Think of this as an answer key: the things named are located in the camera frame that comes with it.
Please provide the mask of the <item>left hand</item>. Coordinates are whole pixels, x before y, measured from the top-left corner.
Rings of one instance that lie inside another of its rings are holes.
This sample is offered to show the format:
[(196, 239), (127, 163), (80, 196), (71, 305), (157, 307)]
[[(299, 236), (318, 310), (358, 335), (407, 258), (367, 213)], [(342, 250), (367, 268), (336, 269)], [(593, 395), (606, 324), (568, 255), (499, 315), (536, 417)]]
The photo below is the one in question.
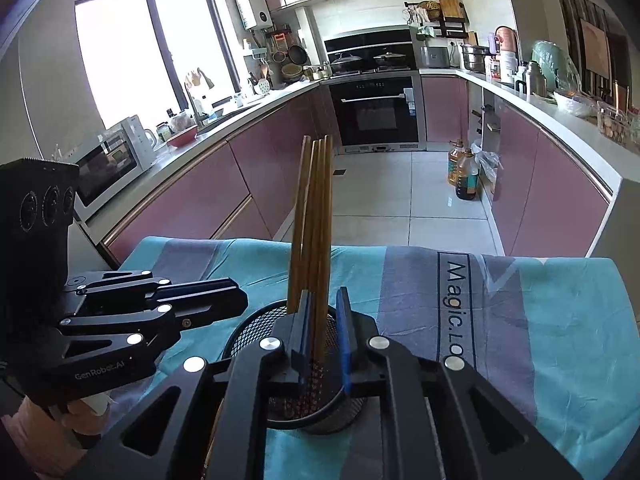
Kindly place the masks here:
[(110, 404), (108, 395), (100, 393), (70, 402), (55, 419), (26, 396), (13, 415), (1, 417), (1, 428), (39, 479), (62, 479), (87, 453), (73, 431), (88, 437), (102, 434)]

